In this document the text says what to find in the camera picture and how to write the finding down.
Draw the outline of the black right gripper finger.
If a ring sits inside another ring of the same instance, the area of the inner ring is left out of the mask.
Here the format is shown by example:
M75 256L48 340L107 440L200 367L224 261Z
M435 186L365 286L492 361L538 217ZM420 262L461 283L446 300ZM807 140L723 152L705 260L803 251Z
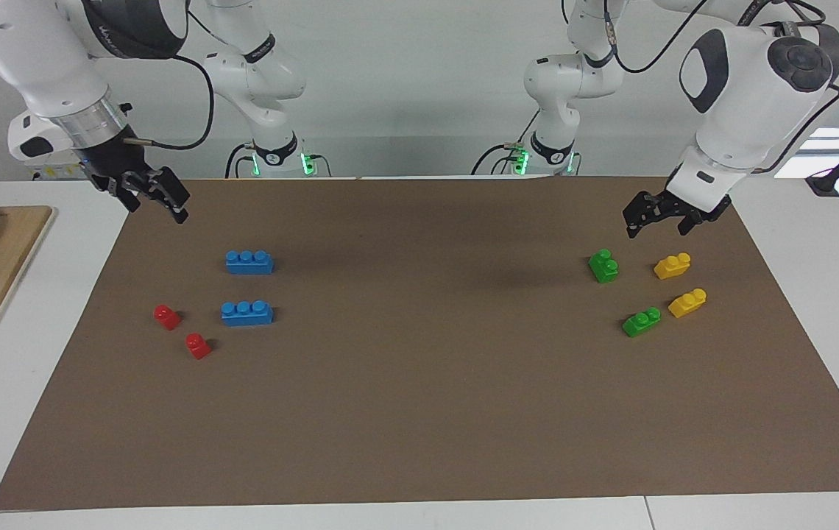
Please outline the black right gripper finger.
M159 202L166 208L177 224L184 224L187 221L186 203L190 194L171 168L148 171L144 194L151 201Z
M134 213L141 206L137 192L139 188L137 177L116 177L114 178L114 197L130 213Z

